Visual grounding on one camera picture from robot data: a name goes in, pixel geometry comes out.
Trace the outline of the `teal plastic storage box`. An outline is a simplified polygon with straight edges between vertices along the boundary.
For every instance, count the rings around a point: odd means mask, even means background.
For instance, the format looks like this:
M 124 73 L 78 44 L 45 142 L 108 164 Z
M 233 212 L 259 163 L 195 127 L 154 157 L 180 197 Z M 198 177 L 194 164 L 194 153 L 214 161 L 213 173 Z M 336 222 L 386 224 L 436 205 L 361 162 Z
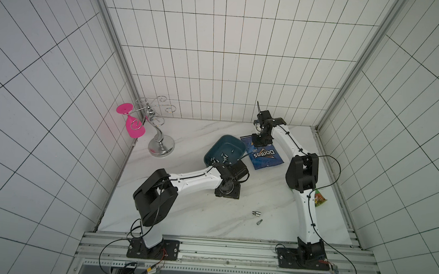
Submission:
M 205 154 L 203 161 L 207 167 L 214 165 L 215 163 L 222 163 L 222 153 L 228 157 L 226 166 L 234 165 L 237 163 L 246 152 L 246 147 L 241 139 L 232 135 L 224 135 L 218 139 L 218 141 L 210 148 Z M 215 163 L 211 164 L 210 159 L 214 158 Z

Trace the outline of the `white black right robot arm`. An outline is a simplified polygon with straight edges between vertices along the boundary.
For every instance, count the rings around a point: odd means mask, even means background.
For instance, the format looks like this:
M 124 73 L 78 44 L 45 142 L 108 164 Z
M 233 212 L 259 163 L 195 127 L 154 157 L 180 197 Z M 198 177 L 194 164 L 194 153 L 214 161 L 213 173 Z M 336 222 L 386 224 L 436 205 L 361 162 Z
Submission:
M 327 257 L 325 245 L 319 233 L 314 200 L 318 182 L 319 156 L 304 150 L 292 136 L 285 120 L 272 117 L 268 110 L 259 111 L 254 125 L 259 127 L 259 131 L 252 134 L 252 143 L 255 147 L 265 147 L 270 144 L 280 146 L 290 158 L 285 181 L 294 193 L 299 219 L 296 262 L 306 267 L 325 260 Z

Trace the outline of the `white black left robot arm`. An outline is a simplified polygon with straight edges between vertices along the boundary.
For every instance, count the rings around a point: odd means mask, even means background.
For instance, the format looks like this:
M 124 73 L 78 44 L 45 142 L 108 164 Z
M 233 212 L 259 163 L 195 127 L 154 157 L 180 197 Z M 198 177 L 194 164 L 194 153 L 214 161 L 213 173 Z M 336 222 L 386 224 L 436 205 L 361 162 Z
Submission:
M 179 195 L 209 190 L 217 197 L 238 199 L 241 184 L 249 176 L 249 170 L 241 160 L 232 165 L 216 162 L 190 173 L 154 171 L 133 194 L 140 215 L 140 235 L 131 239 L 130 253 L 151 256 L 165 248 L 158 224 L 166 218 Z

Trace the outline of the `blue Doritos chip bag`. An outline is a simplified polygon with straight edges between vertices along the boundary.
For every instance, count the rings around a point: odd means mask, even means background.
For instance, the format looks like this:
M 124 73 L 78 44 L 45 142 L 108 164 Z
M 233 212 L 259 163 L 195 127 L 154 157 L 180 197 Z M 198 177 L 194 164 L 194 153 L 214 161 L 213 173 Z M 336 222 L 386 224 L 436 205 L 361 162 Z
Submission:
M 246 147 L 246 153 L 255 170 L 261 170 L 283 164 L 282 158 L 272 144 L 265 147 L 255 147 L 253 145 L 251 136 L 243 136 L 240 139 Z

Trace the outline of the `chrome lamp with pink shades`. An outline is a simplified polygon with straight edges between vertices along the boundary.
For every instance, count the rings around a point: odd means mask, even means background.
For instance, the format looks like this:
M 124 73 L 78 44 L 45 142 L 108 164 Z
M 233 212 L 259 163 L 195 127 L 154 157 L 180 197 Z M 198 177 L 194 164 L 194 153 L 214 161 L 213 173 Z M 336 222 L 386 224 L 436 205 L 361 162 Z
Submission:
M 155 135 L 149 142 L 148 150 L 155 157 L 166 157 L 175 149 L 175 141 L 161 130 L 165 119 L 156 107 L 165 108 L 167 114 L 176 111 L 173 104 L 168 103 L 166 96 L 157 96 L 154 99 L 140 98 L 135 104 L 124 103 L 117 107 L 118 114 L 126 116 L 126 130 L 132 139 L 138 139 L 146 134 L 146 128 L 154 128 Z

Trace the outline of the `green orange snack bag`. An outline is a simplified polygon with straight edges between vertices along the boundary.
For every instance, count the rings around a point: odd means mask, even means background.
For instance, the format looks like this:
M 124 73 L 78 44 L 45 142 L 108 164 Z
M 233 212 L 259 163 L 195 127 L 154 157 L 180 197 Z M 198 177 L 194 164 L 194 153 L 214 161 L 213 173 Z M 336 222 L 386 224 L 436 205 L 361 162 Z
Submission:
M 315 190 L 314 196 L 315 196 L 314 198 L 315 207 L 319 207 L 327 202 L 327 199 L 321 194 L 321 192 L 318 189 Z

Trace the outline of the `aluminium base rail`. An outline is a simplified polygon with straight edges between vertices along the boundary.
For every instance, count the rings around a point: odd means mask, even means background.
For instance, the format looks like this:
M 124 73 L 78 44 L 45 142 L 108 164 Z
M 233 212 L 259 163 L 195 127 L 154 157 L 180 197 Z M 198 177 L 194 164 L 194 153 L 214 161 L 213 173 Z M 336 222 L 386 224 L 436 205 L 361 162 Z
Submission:
M 82 262 L 108 268 L 225 274 L 379 274 L 373 254 L 358 247 L 326 247 L 326 257 L 300 262 L 297 244 L 165 236 L 155 251 L 123 233 L 86 233 L 76 250 Z

